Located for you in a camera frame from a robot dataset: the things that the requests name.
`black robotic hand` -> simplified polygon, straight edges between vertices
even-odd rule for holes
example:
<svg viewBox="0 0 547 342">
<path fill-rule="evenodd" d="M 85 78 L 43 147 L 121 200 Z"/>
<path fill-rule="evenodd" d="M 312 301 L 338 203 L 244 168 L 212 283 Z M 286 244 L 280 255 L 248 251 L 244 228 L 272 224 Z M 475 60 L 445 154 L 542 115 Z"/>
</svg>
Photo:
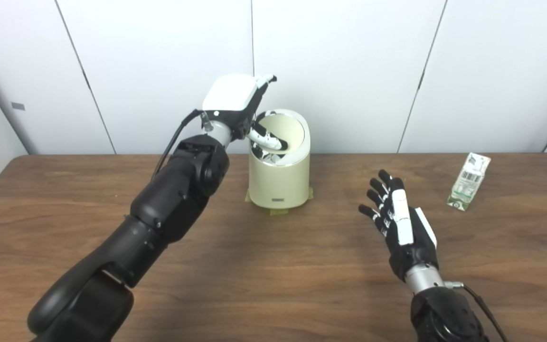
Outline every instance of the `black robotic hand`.
<svg viewBox="0 0 547 342">
<path fill-rule="evenodd" d="M 408 271 L 419 264 L 438 269 L 436 237 L 423 212 L 408 206 L 400 178 L 392 178 L 385 170 L 378 175 L 383 183 L 373 178 L 372 189 L 367 191 L 376 209 L 361 204 L 358 210 L 371 218 L 386 238 L 389 265 L 395 275 L 406 281 Z"/>
</svg>

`cable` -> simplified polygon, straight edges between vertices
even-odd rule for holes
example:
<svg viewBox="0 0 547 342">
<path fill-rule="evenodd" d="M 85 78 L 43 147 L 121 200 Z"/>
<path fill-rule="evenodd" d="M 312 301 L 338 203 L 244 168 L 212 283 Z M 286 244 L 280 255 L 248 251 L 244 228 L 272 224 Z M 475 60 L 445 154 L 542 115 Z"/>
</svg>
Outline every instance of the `cable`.
<svg viewBox="0 0 547 342">
<path fill-rule="evenodd" d="M 499 323 L 497 323 L 497 321 L 495 320 L 495 317 L 493 316 L 493 313 L 489 310 L 487 305 L 484 303 L 484 299 L 482 299 L 482 297 L 477 295 L 476 292 L 474 292 L 474 290 L 472 290 L 468 286 L 462 284 L 462 288 L 465 291 L 467 291 L 470 295 L 472 295 L 472 297 L 474 297 L 474 301 L 478 304 L 478 306 L 480 306 L 480 309 L 482 309 L 484 314 L 487 315 L 487 318 L 491 321 L 491 323 L 493 323 L 493 327 L 495 327 L 495 329 L 497 330 L 497 333 L 500 334 L 501 340 L 503 342 L 509 342 L 508 338 L 506 337 L 506 334 L 503 333 Z"/>
<path fill-rule="evenodd" d="M 202 113 L 200 110 L 193 110 L 189 115 L 183 119 L 183 121 L 180 122 L 179 127 L 176 129 L 176 132 L 174 132 L 174 135 L 172 136 L 172 139 L 170 139 L 170 142 L 168 143 L 168 146 L 164 150 L 164 152 L 161 154 L 160 160 L 158 161 L 158 165 L 156 165 L 155 171 L 153 171 L 153 175 L 151 176 L 151 180 L 158 175 L 159 171 L 161 170 L 161 167 L 163 166 L 163 162 L 165 162 L 166 157 L 170 153 L 170 150 L 172 150 L 172 147 L 174 146 L 174 143 L 176 143 L 176 139 L 179 138 L 180 132 L 182 132 L 183 128 L 189 124 L 189 122 L 196 117 L 198 117 Z"/>
</svg>

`robotic arm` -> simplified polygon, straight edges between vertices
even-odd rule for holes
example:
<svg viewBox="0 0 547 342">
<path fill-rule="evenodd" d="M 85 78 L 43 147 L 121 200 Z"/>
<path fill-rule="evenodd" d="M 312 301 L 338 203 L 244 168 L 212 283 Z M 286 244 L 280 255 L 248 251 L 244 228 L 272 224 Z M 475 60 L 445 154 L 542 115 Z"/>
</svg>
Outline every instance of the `robotic arm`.
<svg viewBox="0 0 547 342">
<path fill-rule="evenodd" d="M 408 206 L 400 178 L 385 170 L 371 179 L 367 197 L 376 209 L 361 204 L 360 212 L 371 218 L 386 239 L 389 265 L 413 294 L 411 323 L 419 342 L 488 342 L 482 325 L 467 300 L 452 288 L 465 288 L 491 319 L 502 340 L 507 338 L 482 298 L 460 282 L 445 282 L 438 273 L 436 236 L 421 208 Z"/>
<path fill-rule="evenodd" d="M 93 252 L 62 275 L 28 314 L 33 342 L 108 342 L 134 303 L 134 288 L 166 247 L 183 238 L 218 189 L 229 167 L 230 142 L 250 136 L 268 147 L 287 144 L 255 126 L 256 109 L 273 75 L 224 76 L 187 116 L 149 184 L 121 225 Z M 204 134 L 174 141 L 194 117 Z"/>
</svg>

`cream trash can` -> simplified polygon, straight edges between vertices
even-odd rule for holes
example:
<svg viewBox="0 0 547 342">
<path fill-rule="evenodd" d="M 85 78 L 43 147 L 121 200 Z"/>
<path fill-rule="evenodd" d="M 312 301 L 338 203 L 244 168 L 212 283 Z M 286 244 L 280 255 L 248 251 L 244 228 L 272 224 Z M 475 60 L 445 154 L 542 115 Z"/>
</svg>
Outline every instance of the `cream trash can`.
<svg viewBox="0 0 547 342">
<path fill-rule="evenodd" d="M 250 142 L 250 200 L 267 209 L 295 208 L 310 196 L 310 128 L 291 110 L 271 110 L 257 115 L 257 123 L 288 143 L 276 151 Z"/>
</svg>

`black robotic arm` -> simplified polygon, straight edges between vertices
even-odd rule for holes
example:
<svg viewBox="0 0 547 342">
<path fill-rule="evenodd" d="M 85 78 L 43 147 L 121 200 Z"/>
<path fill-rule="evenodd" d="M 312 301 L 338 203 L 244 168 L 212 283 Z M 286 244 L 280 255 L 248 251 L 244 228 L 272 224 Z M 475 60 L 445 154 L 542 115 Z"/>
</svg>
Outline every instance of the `black robotic arm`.
<svg viewBox="0 0 547 342">
<path fill-rule="evenodd" d="M 224 76 L 215 82 L 202 117 L 205 134 L 181 141 L 130 206 L 121 225 L 62 275 L 28 315 L 34 342 L 108 342 L 134 303 L 135 287 L 166 247 L 183 238 L 218 189 L 229 167 L 226 146 L 254 130 L 261 97 L 275 76 Z M 220 105 L 218 110 L 212 107 Z M 285 142 L 271 138 L 284 149 Z"/>
</svg>

